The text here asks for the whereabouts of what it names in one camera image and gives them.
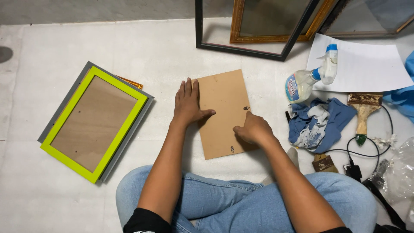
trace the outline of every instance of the hand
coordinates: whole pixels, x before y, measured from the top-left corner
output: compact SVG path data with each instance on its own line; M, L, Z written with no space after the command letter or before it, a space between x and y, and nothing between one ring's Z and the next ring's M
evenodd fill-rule
M244 127L235 126L233 131L248 143L261 145L264 140L276 139L272 128L261 116L256 116L250 111L246 112Z
M191 88L191 79L187 79L187 84L181 82L180 89L176 94L176 107L174 109L173 122L187 127L189 124L201 120L205 117L216 114L212 109L200 110L198 106L198 80L194 81Z

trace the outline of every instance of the blue cloth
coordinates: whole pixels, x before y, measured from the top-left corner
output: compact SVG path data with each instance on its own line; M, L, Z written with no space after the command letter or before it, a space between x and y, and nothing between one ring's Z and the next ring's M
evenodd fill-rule
M405 69L414 81L414 51L405 61ZM384 92L383 100L395 104L398 111L410 118L414 123L414 85Z
M116 190L123 227L137 207L151 166L129 172ZM377 204L356 180L333 172L305 175L353 233L373 232ZM197 219L195 227L188 219ZM276 183L263 186L245 180L216 180L183 172L181 194L171 222L177 233L294 233Z
M341 131L355 116L356 110L340 102L337 98L328 99L324 102L318 98L306 104L292 104L292 112L296 113L289 121L289 141L295 143L298 140L300 132L309 125L309 129L317 123L317 119L308 116L308 111L318 104L328 104L327 111L330 116L325 128L325 136L313 153L323 153L327 151L334 143L341 138Z

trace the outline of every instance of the power adapter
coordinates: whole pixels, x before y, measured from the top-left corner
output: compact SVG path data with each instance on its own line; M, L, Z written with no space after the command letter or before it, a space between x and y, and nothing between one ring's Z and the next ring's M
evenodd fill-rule
M352 159L349 160L349 165L345 165L345 174L354 180L357 180L358 182L361 182L362 174L361 169L359 169L358 165L354 164L354 161Z

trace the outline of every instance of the small brush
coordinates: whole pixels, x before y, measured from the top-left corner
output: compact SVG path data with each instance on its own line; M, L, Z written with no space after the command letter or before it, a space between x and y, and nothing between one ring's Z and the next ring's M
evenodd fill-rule
M358 112L358 126L356 128L356 143L362 146L366 140L366 120L369 114L380 109L383 101L383 94L373 93L350 93L348 95L348 105L355 108Z

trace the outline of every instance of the black sleeve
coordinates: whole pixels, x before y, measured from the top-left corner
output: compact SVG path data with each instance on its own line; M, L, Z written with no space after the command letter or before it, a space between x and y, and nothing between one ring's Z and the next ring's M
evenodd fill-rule
M331 229L329 231L324 231L324 232L321 232L321 233L352 233L352 231L349 228L341 226L341 227Z
M158 214L147 209L136 208L134 214L125 224L124 233L171 233L171 226Z

